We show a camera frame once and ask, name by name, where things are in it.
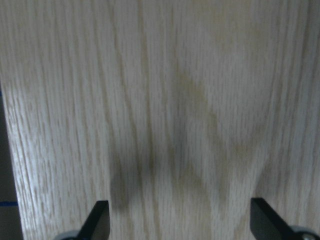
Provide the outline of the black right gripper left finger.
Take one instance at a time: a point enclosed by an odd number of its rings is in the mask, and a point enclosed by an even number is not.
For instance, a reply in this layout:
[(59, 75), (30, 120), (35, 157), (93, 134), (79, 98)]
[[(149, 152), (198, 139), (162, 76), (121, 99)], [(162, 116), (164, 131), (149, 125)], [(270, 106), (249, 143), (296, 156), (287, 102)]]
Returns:
[(108, 200), (99, 200), (93, 206), (76, 240), (108, 240), (111, 232)]

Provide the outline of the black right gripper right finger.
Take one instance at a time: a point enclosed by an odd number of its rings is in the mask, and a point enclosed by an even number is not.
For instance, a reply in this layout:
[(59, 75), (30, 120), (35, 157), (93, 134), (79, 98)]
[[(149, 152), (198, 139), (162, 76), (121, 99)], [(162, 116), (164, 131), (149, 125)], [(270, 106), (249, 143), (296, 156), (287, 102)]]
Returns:
[(261, 197), (250, 199), (250, 231), (256, 240), (318, 240), (313, 230), (288, 225)]

